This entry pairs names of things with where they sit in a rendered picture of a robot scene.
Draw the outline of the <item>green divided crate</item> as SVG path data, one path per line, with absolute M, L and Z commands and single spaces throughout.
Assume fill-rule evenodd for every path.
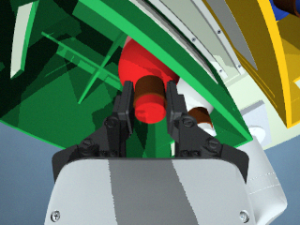
M 10 80 L 18 8 L 32 2 L 21 69 Z M 220 143 L 253 141 L 217 70 L 148 0 L 0 0 L 0 122 L 62 149 L 80 144 L 122 95 L 118 63 L 128 36 L 215 108 Z M 166 116 L 151 124 L 135 116 L 127 158 L 174 158 L 172 143 Z

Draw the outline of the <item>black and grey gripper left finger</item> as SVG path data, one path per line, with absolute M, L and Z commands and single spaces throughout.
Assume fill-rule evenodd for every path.
M 126 140 L 133 134 L 134 128 L 133 100 L 133 82 L 125 81 L 122 96 L 116 95 L 112 115 L 103 120 L 102 127 L 83 139 L 80 144 L 72 145 L 52 156 L 54 184 L 64 165 L 71 160 L 85 157 L 126 157 Z

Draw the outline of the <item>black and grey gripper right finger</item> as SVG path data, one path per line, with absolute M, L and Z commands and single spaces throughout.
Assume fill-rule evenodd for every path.
M 166 98 L 167 130 L 174 139 L 174 157 L 225 158 L 237 166 L 247 183 L 248 154 L 228 144 L 220 143 L 214 136 L 198 127 L 197 120 L 188 115 L 184 94 L 178 94 L 175 80 L 167 82 Z

